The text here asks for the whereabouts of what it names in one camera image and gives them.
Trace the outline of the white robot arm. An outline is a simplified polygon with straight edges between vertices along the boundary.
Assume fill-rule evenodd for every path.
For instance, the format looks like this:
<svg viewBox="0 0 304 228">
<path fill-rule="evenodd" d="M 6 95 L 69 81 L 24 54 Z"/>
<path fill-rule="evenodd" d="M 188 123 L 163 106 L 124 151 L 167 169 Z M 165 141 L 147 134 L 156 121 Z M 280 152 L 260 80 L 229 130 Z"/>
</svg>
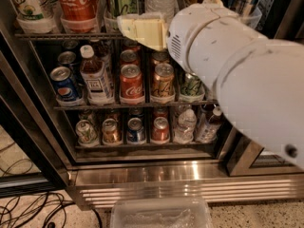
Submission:
<svg viewBox="0 0 304 228">
<path fill-rule="evenodd" d="M 269 39 L 243 24 L 220 0 L 180 10 L 121 15 L 123 36 L 168 50 L 198 76 L 242 134 L 304 168 L 304 45 Z"/>
</svg>

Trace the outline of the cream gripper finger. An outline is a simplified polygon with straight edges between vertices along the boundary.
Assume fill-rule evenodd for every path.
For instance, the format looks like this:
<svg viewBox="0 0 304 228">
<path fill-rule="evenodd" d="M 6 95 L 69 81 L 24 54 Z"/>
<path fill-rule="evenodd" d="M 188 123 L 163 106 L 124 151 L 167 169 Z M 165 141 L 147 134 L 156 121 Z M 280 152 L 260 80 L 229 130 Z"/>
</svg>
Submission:
<svg viewBox="0 0 304 228">
<path fill-rule="evenodd" d="M 205 5 L 217 5 L 222 7 L 223 3 L 221 0 L 203 0 L 203 4 Z"/>
</svg>

